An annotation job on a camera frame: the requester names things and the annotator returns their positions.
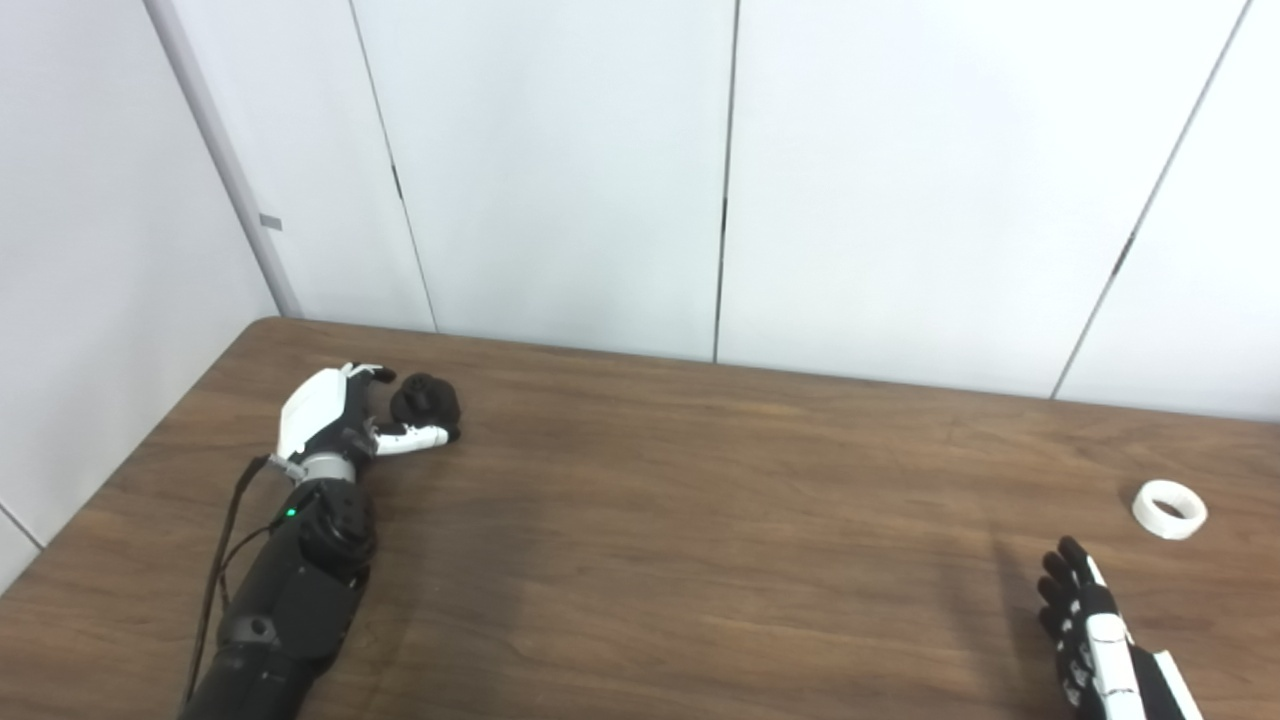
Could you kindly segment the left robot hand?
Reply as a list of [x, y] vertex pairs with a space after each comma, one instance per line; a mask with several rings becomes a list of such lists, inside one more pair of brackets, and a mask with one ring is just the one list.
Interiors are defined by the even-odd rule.
[[370, 409], [375, 384], [397, 378], [388, 366], [347, 363], [311, 375], [285, 401], [271, 462], [301, 486], [347, 480], [378, 457], [422, 452], [461, 437], [462, 411], [454, 387], [428, 373], [408, 375], [392, 395], [389, 420]]

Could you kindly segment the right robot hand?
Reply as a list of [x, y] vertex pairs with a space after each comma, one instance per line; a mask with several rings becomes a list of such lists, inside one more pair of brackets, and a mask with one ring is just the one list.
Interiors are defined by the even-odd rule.
[[1062, 537], [1042, 569], [1038, 619], [1075, 719], [1203, 716], [1174, 657], [1134, 642], [1101, 570], [1075, 538]]

